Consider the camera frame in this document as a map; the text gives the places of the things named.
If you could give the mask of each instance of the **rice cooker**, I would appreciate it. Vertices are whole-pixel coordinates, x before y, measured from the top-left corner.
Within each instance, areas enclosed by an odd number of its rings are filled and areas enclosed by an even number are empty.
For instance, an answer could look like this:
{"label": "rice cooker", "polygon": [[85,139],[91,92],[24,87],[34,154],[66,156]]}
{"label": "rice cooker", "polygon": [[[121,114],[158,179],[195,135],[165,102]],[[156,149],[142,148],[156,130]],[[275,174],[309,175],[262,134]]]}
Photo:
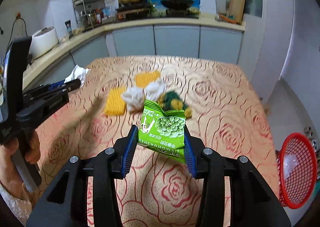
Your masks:
{"label": "rice cooker", "polygon": [[54,27],[44,28],[32,35],[29,53],[35,60],[50,51],[58,43],[56,29]]}

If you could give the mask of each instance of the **plastic bag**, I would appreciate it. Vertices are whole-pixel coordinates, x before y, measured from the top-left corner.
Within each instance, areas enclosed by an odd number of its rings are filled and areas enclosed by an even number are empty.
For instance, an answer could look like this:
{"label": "plastic bag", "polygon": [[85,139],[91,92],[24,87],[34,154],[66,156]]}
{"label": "plastic bag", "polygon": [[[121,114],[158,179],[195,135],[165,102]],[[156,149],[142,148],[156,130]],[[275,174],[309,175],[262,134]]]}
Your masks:
{"label": "plastic bag", "polygon": [[298,165],[298,159],[296,155],[294,154],[288,154],[284,156],[283,160],[283,176],[284,179],[287,180],[291,172],[294,170],[294,168]]}
{"label": "plastic bag", "polygon": [[138,132],[138,144],[185,163],[185,123],[183,110],[165,112],[158,103],[146,100]]}

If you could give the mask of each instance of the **human hand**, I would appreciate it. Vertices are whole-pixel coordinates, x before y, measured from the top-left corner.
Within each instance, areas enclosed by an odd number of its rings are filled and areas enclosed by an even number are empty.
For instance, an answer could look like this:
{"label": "human hand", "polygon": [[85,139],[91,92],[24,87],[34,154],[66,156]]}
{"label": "human hand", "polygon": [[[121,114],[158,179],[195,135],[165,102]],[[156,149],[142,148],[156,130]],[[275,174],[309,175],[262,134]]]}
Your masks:
{"label": "human hand", "polygon": [[[30,164],[35,164],[40,159],[40,142],[37,132],[32,132],[29,145],[30,150],[26,153],[25,159]],[[0,146],[0,182],[13,197],[21,199],[23,180],[11,159],[11,155],[13,155],[18,148],[19,142],[16,137]]]}

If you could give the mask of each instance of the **frying pan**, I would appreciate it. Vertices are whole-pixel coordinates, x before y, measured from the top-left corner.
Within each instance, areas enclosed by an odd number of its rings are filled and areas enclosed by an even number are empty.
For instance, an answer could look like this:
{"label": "frying pan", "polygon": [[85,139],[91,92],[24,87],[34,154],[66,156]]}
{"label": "frying pan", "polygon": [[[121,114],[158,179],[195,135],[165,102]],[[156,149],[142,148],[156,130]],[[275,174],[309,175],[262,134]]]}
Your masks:
{"label": "frying pan", "polygon": [[193,0],[161,0],[161,4],[173,10],[187,10],[195,1]]}

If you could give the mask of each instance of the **rose pattern bedspread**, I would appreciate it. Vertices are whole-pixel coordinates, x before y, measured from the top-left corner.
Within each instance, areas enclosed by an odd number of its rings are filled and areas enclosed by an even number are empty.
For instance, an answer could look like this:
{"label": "rose pattern bedspread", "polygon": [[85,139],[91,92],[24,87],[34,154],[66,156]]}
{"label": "rose pattern bedspread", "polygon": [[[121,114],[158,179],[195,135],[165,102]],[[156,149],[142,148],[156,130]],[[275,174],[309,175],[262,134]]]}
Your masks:
{"label": "rose pattern bedspread", "polygon": [[[259,98],[235,65],[202,59],[128,56],[97,59],[85,85],[70,102],[45,121],[40,138],[43,178],[35,203],[59,169],[73,156],[96,156],[140,125],[141,113],[106,117],[109,90],[134,86],[140,72],[161,71],[168,90],[175,90],[193,110],[186,124],[191,135],[221,155],[246,155],[278,196],[276,155],[270,127]],[[115,180],[123,226],[194,226],[202,180],[191,178],[184,164],[137,146],[130,173]],[[230,223],[230,190],[226,178],[224,226]],[[94,225],[92,179],[88,183],[88,224]]]}

